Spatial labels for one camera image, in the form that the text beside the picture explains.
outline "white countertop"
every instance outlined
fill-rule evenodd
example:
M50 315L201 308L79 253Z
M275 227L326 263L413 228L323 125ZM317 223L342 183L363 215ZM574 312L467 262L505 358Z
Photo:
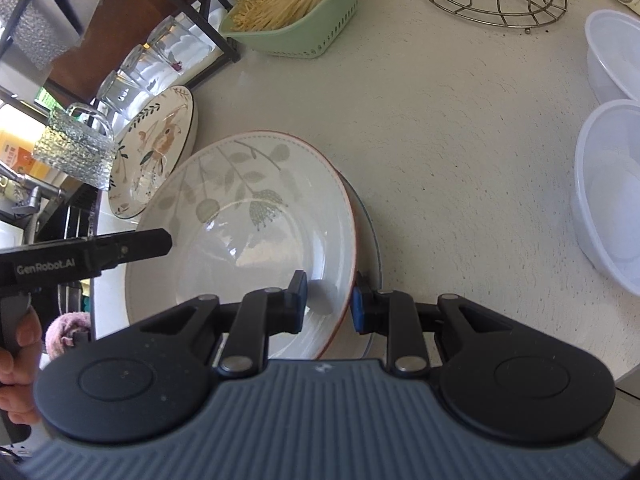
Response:
M592 352L618 378L640 364L640 298L581 253L569 198L577 134L597 104L584 20L623 7L569 5L526 35L427 0L360 0L323 56L247 52L201 85L195 149L252 129L301 137L367 205L386 288L420 301L459 293ZM126 228L113 220L100 231ZM100 334L126 325L124 290L103 293L123 275L96 280Z

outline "human hand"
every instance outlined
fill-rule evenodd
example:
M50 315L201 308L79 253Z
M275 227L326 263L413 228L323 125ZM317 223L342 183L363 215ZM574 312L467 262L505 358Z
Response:
M42 327L35 311L30 308L15 330L15 338L22 347L14 358L0 349L0 409L9 414L14 424L36 424L40 420L33 400L33 381L42 354Z

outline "gray gripper base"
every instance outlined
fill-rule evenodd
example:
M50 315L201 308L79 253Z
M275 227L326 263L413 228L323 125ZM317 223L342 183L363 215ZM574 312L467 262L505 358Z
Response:
M426 384L367 360L271 361L223 383L171 434L111 448L55 440L22 470L34 480L613 480L628 466L592 439L553 449L485 440Z

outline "green plastic basket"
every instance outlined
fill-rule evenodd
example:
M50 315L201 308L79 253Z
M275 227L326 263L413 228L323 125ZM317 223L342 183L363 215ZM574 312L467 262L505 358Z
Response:
M318 57L340 34L358 7L358 0L322 0L304 18L278 30L235 32L234 9L220 24L220 34L275 56Z

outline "pink cloth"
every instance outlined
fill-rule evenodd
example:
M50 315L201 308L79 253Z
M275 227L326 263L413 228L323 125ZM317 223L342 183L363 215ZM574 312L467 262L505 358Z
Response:
M73 347L76 332L91 332L91 315L88 312L63 314L49 325L45 345L50 359L60 357Z

